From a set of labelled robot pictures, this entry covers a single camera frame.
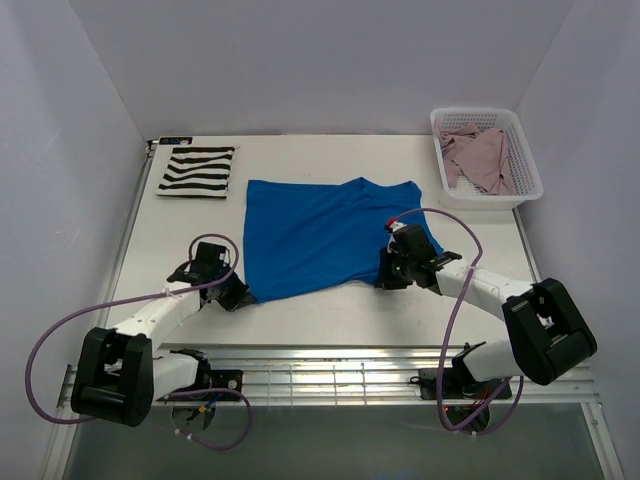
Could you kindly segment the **blue tank top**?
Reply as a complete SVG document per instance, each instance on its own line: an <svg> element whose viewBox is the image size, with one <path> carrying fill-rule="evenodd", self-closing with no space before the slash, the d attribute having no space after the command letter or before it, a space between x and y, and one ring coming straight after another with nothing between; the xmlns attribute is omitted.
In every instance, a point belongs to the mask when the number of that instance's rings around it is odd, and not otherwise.
<svg viewBox="0 0 640 480"><path fill-rule="evenodd" d="M412 181L382 186L363 177L343 184L251 180L243 232L244 276L260 303L347 282L373 284L384 226L403 214L427 225Z"/></svg>

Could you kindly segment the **black white striped tank top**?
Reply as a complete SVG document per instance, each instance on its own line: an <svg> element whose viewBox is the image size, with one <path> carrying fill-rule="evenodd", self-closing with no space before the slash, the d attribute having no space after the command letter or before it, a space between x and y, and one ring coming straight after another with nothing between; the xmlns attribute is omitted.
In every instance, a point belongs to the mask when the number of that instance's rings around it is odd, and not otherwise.
<svg viewBox="0 0 640 480"><path fill-rule="evenodd" d="M173 148L156 195L226 199L236 151L235 146Z"/></svg>

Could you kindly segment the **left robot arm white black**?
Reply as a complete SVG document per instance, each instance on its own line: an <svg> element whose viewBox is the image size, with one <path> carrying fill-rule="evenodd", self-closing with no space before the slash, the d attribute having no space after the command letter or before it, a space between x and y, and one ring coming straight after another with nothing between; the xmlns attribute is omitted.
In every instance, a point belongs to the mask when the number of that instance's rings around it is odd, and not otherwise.
<svg viewBox="0 0 640 480"><path fill-rule="evenodd" d="M71 393L80 415L138 426L152 404L182 396L200 402L197 414L217 401L236 401L241 388L229 387L207 356L192 348L163 352L162 344L185 320L216 303L227 312L254 303L233 271L231 249L200 242L171 273L165 289L137 313L85 336Z"/></svg>

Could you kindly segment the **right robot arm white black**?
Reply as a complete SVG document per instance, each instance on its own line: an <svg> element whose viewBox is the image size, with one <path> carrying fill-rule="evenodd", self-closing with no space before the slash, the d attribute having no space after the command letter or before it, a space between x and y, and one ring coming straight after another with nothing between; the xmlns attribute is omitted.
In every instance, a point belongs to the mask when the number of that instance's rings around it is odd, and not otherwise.
<svg viewBox="0 0 640 480"><path fill-rule="evenodd" d="M437 252L416 224L394 221L386 230L390 239L380 251L375 287L418 286L466 302L505 325L507 339L465 346L437 378L442 387L474 397L488 382L508 377L546 386L596 353L596 338L560 281L531 283L473 267L457 253Z"/></svg>

